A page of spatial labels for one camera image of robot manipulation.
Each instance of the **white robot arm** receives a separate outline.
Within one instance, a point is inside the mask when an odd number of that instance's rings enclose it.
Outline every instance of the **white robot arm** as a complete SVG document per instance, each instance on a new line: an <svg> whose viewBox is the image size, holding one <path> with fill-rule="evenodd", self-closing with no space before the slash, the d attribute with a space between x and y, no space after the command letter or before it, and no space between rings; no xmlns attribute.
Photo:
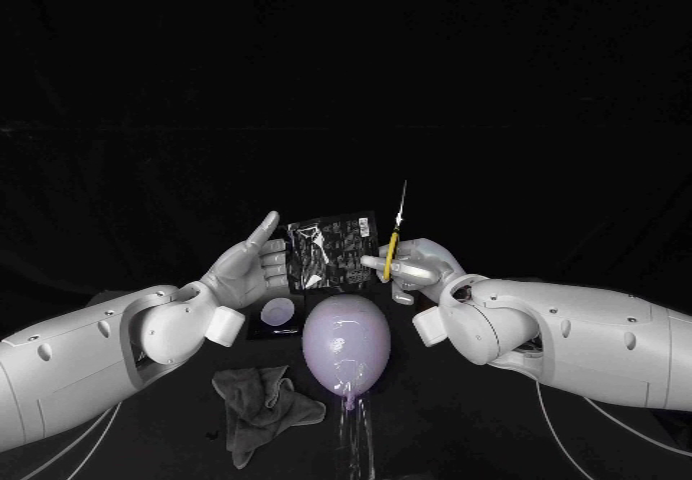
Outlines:
<svg viewBox="0 0 692 480"><path fill-rule="evenodd" d="M402 242L392 264L400 290L438 303L413 317L426 346L448 338L474 364L543 385L611 404L692 411L690 316L608 290L467 275L446 268L446 250L429 262L431 244ZM383 259L361 264L379 270Z"/></svg>
<svg viewBox="0 0 692 480"><path fill-rule="evenodd" d="M236 309L284 288L271 212L200 281L160 285L51 318L0 342L0 452L82 424L175 370L204 338L229 347Z"/></svg>

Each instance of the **inflated balloon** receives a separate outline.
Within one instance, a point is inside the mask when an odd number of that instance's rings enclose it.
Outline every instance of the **inflated balloon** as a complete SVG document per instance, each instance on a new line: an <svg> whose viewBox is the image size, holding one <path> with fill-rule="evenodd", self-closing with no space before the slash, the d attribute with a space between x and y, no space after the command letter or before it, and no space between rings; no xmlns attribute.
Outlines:
<svg viewBox="0 0 692 480"><path fill-rule="evenodd" d="M324 388L347 398L350 410L385 370L389 326L374 303L357 295L335 295L310 312L302 329L302 355Z"/></svg>

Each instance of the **black backdrop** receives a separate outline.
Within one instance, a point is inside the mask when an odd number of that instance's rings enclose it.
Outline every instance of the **black backdrop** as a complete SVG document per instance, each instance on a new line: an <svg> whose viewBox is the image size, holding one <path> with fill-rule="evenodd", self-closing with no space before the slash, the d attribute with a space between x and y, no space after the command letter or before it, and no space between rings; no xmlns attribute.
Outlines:
<svg viewBox="0 0 692 480"><path fill-rule="evenodd" d="M468 272L692 312L673 7L2 9L2 336L102 290L197 279L269 210L372 209L383 242L403 178L403 237Z"/></svg>

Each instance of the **towel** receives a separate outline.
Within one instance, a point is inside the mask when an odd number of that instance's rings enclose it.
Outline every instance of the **towel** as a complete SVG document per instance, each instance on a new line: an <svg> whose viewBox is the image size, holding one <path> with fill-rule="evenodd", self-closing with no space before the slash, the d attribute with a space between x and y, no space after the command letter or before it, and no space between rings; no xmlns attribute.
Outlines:
<svg viewBox="0 0 692 480"><path fill-rule="evenodd" d="M243 468L255 449L288 428L324 420L321 402L294 391L288 365L216 372L212 385L226 402L226 450Z"/></svg>

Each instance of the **label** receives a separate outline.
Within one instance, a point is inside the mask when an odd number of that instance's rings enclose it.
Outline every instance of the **label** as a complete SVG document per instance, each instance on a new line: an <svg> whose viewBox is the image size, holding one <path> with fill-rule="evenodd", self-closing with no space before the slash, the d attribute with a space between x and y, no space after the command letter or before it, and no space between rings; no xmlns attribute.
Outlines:
<svg viewBox="0 0 692 480"><path fill-rule="evenodd" d="M360 225L360 236L369 237L370 236L370 228L367 227L367 219L359 218L357 223Z"/></svg>

